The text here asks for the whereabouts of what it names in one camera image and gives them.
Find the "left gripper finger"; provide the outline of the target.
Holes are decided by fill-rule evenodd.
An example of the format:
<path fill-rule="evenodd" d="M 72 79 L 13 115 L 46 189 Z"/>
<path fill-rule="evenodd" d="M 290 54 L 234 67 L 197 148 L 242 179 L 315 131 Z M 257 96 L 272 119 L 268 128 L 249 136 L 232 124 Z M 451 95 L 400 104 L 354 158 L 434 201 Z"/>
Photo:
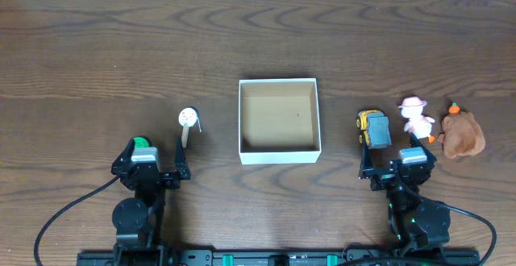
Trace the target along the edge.
<path fill-rule="evenodd" d="M 176 153 L 174 157 L 174 164 L 178 172 L 188 172 L 189 165 L 187 163 L 185 153 L 182 147 L 181 137 L 177 138 Z"/>
<path fill-rule="evenodd" d="M 123 151 L 120 153 L 120 155 L 116 158 L 116 164 L 123 165 L 125 163 L 130 163 L 134 149 L 135 149 L 135 141 L 133 139 L 130 139 L 130 141 L 127 143 L 127 146 L 123 149 Z"/>

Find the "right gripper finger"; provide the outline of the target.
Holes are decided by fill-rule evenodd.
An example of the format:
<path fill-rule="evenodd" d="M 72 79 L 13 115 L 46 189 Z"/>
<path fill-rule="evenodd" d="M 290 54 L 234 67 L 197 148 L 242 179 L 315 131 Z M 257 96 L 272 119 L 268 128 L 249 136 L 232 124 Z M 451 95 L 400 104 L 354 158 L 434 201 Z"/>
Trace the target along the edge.
<path fill-rule="evenodd" d="M 436 157 L 421 143 L 414 133 L 410 133 L 410 147 L 421 147 L 427 154 L 427 162 L 436 162 Z"/>
<path fill-rule="evenodd" d="M 372 157 L 369 153 L 369 148 L 366 142 L 362 143 L 362 158 L 360 163 L 361 172 L 370 172 L 373 170 Z"/>

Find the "pink duck toy with hat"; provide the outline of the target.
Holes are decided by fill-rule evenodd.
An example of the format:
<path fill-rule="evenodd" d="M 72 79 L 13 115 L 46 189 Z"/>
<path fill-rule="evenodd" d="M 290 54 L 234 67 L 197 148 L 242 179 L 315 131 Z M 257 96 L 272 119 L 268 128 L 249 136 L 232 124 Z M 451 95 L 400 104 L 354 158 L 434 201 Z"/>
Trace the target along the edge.
<path fill-rule="evenodd" d="M 417 139 L 427 138 L 429 143 L 434 143 L 436 138 L 432 135 L 432 127 L 435 120 L 423 114 L 427 102 L 419 97 L 404 98 L 398 107 L 403 118 L 407 119 L 404 131 L 414 134 Z"/>

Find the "yellow grey toy truck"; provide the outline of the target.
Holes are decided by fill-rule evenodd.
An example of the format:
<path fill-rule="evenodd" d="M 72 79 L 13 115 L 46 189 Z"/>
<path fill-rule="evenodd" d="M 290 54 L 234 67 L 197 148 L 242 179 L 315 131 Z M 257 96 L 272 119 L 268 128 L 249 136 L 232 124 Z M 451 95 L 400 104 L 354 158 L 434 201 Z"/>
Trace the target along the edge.
<path fill-rule="evenodd" d="M 357 115 L 356 125 L 360 129 L 359 142 L 370 149 L 387 148 L 392 144 L 389 119 L 380 110 L 362 110 Z"/>

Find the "brown plush with orange top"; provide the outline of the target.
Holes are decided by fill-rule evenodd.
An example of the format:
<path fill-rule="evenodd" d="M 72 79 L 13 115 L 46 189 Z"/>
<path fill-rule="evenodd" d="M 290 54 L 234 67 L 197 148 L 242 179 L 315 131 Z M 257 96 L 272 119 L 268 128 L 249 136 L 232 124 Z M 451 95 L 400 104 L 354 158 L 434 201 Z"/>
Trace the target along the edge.
<path fill-rule="evenodd" d="M 449 107 L 441 127 L 443 132 L 438 141 L 443 145 L 447 158 L 476 156 L 485 149 L 485 137 L 473 113 L 462 111 L 455 102 Z"/>

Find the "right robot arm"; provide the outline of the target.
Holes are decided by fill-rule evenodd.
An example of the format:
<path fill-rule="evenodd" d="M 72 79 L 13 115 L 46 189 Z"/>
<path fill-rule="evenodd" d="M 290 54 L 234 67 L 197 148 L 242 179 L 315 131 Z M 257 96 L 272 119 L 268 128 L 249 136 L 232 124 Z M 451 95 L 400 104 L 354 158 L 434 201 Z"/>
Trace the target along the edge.
<path fill-rule="evenodd" d="M 362 144 L 358 177 L 370 180 L 372 191 L 386 192 L 389 225 L 398 237 L 397 256 L 442 247 L 450 240 L 450 210 L 437 202 L 419 197 L 419 186 L 431 177 L 435 156 L 410 135 L 410 146 L 402 149 L 387 168 L 373 165 L 371 149 Z"/>

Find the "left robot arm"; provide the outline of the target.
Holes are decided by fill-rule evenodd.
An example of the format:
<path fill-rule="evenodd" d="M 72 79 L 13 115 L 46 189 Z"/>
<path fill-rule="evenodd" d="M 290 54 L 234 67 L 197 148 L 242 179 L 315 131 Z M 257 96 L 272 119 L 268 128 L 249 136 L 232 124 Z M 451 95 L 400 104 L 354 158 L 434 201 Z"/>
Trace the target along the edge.
<path fill-rule="evenodd" d="M 158 149 L 145 136 L 131 139 L 113 162 L 111 173 L 134 193 L 112 213 L 116 229 L 114 266 L 180 263 L 177 251 L 161 243 L 160 231 L 166 191 L 180 188 L 181 181 L 191 177 L 181 138 L 177 139 L 174 165 L 175 170 L 162 172 Z"/>

